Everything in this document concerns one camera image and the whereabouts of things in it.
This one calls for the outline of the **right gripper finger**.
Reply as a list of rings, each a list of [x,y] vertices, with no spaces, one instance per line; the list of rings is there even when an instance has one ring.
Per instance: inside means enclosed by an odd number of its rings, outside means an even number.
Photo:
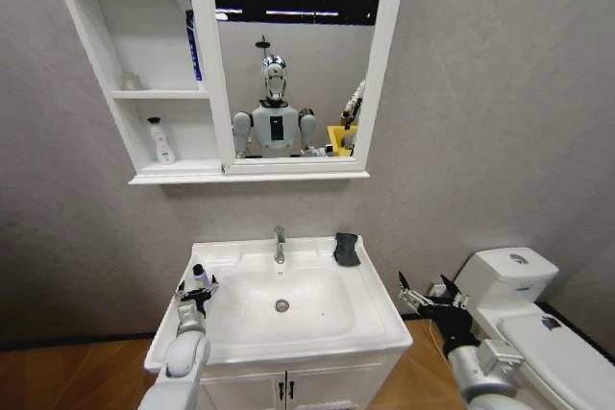
[[[463,294],[457,285],[448,279],[446,276],[440,276],[444,285],[446,286],[446,291],[449,293],[452,298],[452,305],[457,308],[466,309],[469,301],[469,296]]]
[[[433,305],[433,302],[430,299],[409,287],[408,282],[401,271],[398,272],[398,279],[400,285],[399,298],[410,308],[419,309],[423,306]]]

